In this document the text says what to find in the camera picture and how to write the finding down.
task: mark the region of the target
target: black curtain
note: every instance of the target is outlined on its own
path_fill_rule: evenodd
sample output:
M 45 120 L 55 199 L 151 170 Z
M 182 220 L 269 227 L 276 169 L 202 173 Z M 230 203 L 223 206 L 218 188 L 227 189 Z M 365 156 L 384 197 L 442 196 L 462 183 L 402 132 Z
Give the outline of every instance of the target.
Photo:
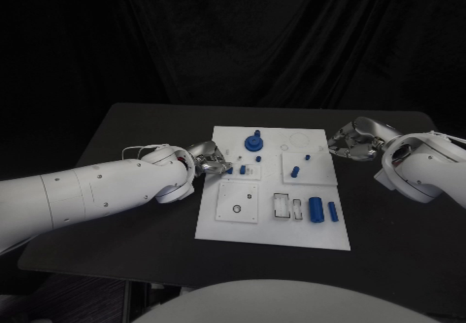
M 0 180 L 73 168 L 117 102 L 419 110 L 466 137 L 464 0 L 6 0 L 0 26 Z

